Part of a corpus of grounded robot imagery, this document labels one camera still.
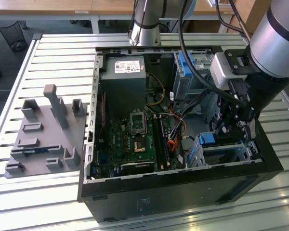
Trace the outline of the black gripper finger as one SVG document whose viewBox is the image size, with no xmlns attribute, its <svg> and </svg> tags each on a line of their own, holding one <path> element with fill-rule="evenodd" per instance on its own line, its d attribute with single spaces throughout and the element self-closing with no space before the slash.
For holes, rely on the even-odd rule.
<svg viewBox="0 0 289 231">
<path fill-rule="evenodd" d="M 236 126 L 241 132 L 240 140 L 244 142 L 250 142 L 256 139 L 257 130 L 256 130 L 256 121 L 252 119 L 250 122 L 238 121 Z"/>
<path fill-rule="evenodd" d="M 231 103 L 221 96 L 218 96 L 217 106 L 219 108 L 219 120 L 216 125 L 217 137 L 240 138 L 241 131 L 237 126 L 238 104 Z"/>
</svg>

